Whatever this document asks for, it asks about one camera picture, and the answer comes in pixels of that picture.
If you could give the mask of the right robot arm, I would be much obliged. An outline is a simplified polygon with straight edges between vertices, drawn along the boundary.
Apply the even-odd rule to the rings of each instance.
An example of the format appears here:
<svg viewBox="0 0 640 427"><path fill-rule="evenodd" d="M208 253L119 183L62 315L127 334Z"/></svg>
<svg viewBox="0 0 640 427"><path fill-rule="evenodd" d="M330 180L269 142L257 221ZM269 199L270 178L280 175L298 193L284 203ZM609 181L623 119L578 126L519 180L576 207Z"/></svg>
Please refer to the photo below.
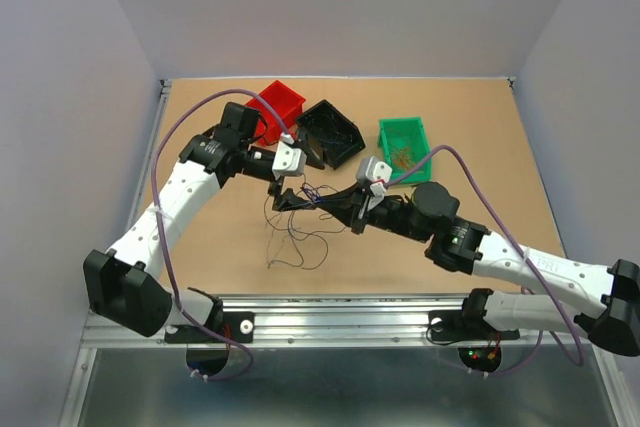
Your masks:
<svg viewBox="0 0 640 427"><path fill-rule="evenodd" d="M567 332L620 356L639 354L639 267L617 260L588 264L522 246L457 214L460 202L437 182L411 196L372 199L354 185L318 208L360 234L371 226L426 244L426 258L454 273L493 278L523 294L475 289L459 321L472 337L530 329Z"/></svg>

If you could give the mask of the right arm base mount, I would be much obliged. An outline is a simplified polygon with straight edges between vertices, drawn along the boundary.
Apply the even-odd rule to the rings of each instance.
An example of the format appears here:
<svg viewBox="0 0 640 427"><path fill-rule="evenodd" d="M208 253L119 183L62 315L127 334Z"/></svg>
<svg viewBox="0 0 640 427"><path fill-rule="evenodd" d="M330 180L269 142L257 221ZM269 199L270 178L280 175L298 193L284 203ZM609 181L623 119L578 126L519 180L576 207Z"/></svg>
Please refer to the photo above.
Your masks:
<svg viewBox="0 0 640 427"><path fill-rule="evenodd" d="M460 310L435 310L429 313L426 338L436 344L471 341L513 341L518 330L498 330L482 319L464 318Z"/></svg>

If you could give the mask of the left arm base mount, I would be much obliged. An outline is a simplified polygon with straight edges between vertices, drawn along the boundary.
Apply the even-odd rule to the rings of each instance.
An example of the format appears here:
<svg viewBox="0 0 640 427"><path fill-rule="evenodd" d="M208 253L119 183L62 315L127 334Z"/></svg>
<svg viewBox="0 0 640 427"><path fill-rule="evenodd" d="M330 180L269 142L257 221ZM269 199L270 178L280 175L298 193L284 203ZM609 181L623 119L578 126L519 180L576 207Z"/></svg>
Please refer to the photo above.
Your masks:
<svg viewBox="0 0 640 427"><path fill-rule="evenodd" d="M209 329L220 336L233 341L250 344L253 342L255 314L252 311L225 310L220 320L215 320ZM178 325L165 331L164 341L167 344L205 344L219 343L193 325Z"/></svg>

